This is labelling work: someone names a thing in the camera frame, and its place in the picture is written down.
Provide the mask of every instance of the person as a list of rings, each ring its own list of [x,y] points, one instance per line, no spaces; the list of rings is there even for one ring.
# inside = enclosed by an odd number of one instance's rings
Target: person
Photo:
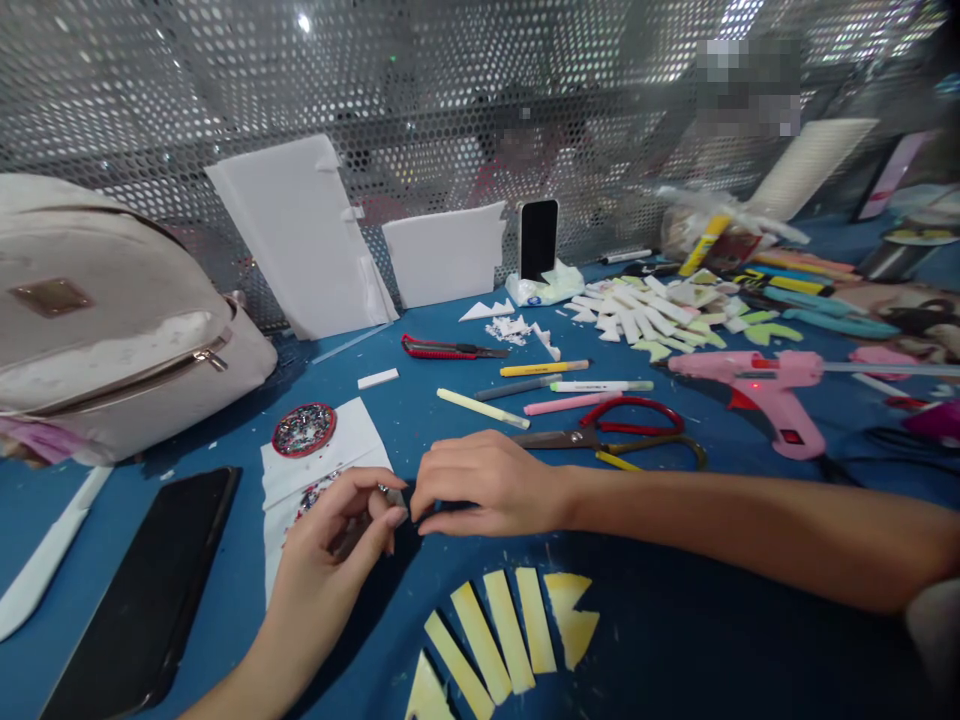
[[[271,720],[294,704],[407,517],[378,486],[406,483],[384,468],[350,469],[291,529],[250,651],[182,720]],[[442,440],[423,456],[412,520],[438,500],[476,507],[430,515],[421,535],[607,533],[705,555],[866,612],[906,613],[933,681],[946,690],[957,678],[960,628],[942,622],[960,618],[960,514],[951,510],[776,478],[552,467],[494,431]],[[364,511],[372,523],[341,561],[337,538]]]

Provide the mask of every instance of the metal mesh panel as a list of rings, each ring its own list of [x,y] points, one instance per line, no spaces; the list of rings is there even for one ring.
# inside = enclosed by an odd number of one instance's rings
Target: metal mesh panel
[[[664,208],[638,186],[683,181],[743,196],[785,147],[698,136],[699,41],[799,38],[805,116],[849,115],[876,111],[857,105],[871,88],[896,104],[897,83],[916,75],[911,63],[945,16],[921,0],[0,8],[0,171],[61,177],[165,223],[221,290],[246,292],[264,328],[283,315],[203,172],[224,157],[329,134],[393,292],[383,222],[497,200],[512,210],[557,198],[560,255],[580,262],[656,242]],[[881,128],[881,139],[900,129]],[[515,213],[503,255],[498,280],[516,267]]]

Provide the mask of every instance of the scissors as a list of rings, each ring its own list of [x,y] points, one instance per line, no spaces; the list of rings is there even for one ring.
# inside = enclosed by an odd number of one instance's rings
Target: scissors
[[[599,421],[602,415],[618,405],[640,405],[650,408],[651,410],[656,410],[670,421],[670,427],[653,427]],[[511,440],[527,450],[554,450],[577,447],[591,448],[596,453],[598,460],[602,460],[621,470],[633,472],[639,472],[641,468],[621,460],[618,457],[619,455],[633,452],[634,450],[644,450],[656,445],[664,445],[666,443],[681,443],[690,448],[694,455],[696,455],[697,470],[703,470],[707,466],[707,453],[699,443],[683,434],[684,427],[683,418],[662,403],[647,400],[646,398],[621,397],[608,400],[603,403],[603,405],[595,407],[580,420],[580,427],[576,430],[558,430],[555,432],[515,435]],[[650,437],[646,440],[639,440],[632,443],[609,444],[600,439],[598,431],[622,432],[631,435],[648,435]]]

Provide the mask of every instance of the black smartphone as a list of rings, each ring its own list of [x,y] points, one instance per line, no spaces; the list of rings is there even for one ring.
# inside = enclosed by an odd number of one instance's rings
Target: black smartphone
[[[557,263],[557,218],[560,203],[537,200],[520,206],[520,277],[543,282]]]
[[[220,468],[164,485],[40,720],[107,720],[170,690],[239,481]]]

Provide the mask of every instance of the hot glue gun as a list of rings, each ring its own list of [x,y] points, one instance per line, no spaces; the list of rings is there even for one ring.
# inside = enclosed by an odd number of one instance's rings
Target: hot glue gun
[[[678,375],[716,380],[733,388],[729,409],[760,410],[773,424],[773,449],[791,460],[822,455],[827,443],[793,394],[796,387],[816,385],[823,377],[823,358],[814,352],[787,350],[768,360],[758,352],[697,353],[670,358]]]

